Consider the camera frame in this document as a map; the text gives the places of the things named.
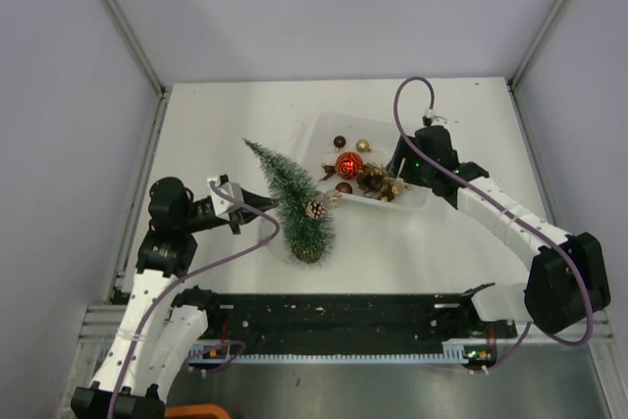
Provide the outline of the brown pine cone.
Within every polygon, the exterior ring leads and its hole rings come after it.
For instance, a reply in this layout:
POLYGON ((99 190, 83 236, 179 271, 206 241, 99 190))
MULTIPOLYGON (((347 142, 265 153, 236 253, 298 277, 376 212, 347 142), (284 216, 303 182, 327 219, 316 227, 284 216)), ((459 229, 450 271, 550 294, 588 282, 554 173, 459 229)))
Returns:
POLYGON ((313 220, 322 219, 327 211, 327 205, 322 200, 311 200, 305 206, 306 215, 313 220))

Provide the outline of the small green christmas tree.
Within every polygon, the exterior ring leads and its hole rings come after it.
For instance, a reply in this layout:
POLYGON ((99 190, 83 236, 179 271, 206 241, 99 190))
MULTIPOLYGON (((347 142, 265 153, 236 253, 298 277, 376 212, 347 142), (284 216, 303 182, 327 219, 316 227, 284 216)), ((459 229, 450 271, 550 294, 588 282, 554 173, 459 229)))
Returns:
POLYGON ((307 171, 286 155, 247 139, 246 146, 260 163, 269 195, 278 201, 277 217, 291 258, 303 264, 317 264, 333 249, 336 232, 331 209, 307 171), (322 200, 327 214, 320 220, 305 212, 311 200, 322 200))

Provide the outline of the gold small bauble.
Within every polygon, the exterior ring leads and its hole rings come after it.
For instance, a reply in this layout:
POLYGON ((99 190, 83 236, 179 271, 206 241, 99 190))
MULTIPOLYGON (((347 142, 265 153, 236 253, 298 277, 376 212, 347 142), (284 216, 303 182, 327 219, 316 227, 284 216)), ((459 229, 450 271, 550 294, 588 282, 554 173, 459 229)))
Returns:
POLYGON ((366 139, 359 139, 356 142, 355 147, 358 152, 370 152, 371 151, 370 144, 366 139))

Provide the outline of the red glitter bauble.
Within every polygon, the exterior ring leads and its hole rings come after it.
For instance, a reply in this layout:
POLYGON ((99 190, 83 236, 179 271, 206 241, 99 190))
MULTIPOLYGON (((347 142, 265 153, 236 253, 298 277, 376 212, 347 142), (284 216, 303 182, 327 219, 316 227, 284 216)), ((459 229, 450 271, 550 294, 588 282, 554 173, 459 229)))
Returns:
POLYGON ((361 156, 355 152, 343 152, 335 163, 336 174, 347 181, 355 179, 362 172, 363 167, 361 156))

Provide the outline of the white plastic basket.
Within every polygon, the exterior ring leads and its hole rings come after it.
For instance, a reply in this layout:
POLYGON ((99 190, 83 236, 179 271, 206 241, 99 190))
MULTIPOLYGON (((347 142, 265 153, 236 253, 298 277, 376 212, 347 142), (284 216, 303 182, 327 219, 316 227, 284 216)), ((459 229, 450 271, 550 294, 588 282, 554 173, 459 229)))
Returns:
POLYGON ((295 161, 320 191, 339 191, 342 202, 414 211, 427 203, 430 191, 388 172, 398 140, 393 123, 322 113, 309 126, 295 161))

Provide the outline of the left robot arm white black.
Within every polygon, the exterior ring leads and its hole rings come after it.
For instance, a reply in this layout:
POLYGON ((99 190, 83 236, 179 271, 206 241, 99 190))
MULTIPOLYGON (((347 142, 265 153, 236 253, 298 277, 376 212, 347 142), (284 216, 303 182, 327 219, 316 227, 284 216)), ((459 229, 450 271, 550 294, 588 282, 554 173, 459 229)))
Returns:
POLYGON ((175 177, 149 189, 149 229, 137 253, 132 290, 107 356, 89 386, 75 389, 77 418, 163 418, 174 379, 200 337, 222 328, 216 295, 191 284, 195 234, 222 226, 237 235, 277 203, 221 175, 197 200, 175 177))

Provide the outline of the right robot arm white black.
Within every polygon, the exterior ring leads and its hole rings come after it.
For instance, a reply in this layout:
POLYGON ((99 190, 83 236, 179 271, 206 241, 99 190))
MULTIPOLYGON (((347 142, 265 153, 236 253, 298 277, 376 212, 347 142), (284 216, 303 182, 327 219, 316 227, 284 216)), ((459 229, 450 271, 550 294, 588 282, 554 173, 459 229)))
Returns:
POLYGON ((462 162, 448 130, 431 125, 401 135, 387 165, 405 183, 429 189, 509 248, 528 271, 524 284, 487 284, 458 311, 460 329, 482 335, 494 321, 529 322, 549 335, 605 309, 610 301, 602 246, 536 216, 475 162, 462 162))

